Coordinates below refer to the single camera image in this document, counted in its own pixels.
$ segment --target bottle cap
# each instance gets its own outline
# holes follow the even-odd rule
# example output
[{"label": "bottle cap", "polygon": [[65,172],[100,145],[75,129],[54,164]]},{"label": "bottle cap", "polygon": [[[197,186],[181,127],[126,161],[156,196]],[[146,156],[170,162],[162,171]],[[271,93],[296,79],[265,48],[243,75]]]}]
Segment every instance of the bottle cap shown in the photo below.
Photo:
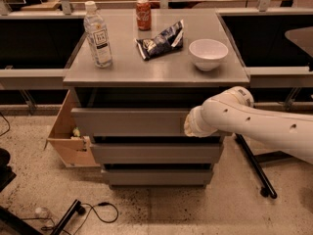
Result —
[{"label": "bottle cap", "polygon": [[85,7],[87,12],[94,12],[97,10],[97,6],[94,1],[85,2]]}]

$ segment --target white robotic arm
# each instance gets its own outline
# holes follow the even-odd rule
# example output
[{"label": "white robotic arm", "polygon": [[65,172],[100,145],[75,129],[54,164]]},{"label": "white robotic arm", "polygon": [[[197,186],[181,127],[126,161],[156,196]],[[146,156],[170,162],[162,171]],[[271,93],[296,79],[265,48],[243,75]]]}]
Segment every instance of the white robotic arm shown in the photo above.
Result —
[{"label": "white robotic arm", "polygon": [[257,110],[243,87],[207,99],[185,120],[188,136],[209,136],[216,129],[242,134],[313,164],[313,116]]}]

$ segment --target gray tabletop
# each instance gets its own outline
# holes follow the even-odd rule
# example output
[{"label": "gray tabletop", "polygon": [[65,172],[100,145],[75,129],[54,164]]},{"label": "gray tabletop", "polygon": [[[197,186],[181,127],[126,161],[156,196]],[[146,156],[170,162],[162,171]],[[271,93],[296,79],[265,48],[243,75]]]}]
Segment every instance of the gray tabletop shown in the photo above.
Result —
[{"label": "gray tabletop", "polygon": [[[108,25],[113,63],[108,68],[94,66],[85,40],[64,79],[69,87],[170,86],[216,87],[245,86],[245,69],[213,9],[153,10],[152,30],[140,31],[136,12],[102,10]],[[144,61],[135,38],[154,38],[178,21],[184,21],[183,49]],[[201,71],[191,62],[189,45],[201,38],[219,40],[229,48],[226,61],[216,70]]]}]

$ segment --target red can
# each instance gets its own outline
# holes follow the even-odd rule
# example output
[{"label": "red can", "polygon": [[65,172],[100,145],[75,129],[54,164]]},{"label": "red can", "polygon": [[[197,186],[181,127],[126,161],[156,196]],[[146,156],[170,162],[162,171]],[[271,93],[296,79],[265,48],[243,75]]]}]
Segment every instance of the red can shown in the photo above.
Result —
[{"label": "red can", "polygon": [[141,30],[151,29],[151,5],[148,0],[138,0],[136,3],[137,26]]}]

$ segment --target bottle label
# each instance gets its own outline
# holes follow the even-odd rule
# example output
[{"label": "bottle label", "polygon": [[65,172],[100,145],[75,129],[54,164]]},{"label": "bottle label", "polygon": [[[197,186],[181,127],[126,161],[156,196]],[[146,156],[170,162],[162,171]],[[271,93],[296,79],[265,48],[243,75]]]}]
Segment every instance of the bottle label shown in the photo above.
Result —
[{"label": "bottle label", "polygon": [[102,29],[93,32],[96,44],[96,52],[100,63],[105,63],[111,59],[110,47],[108,43],[107,32]]}]

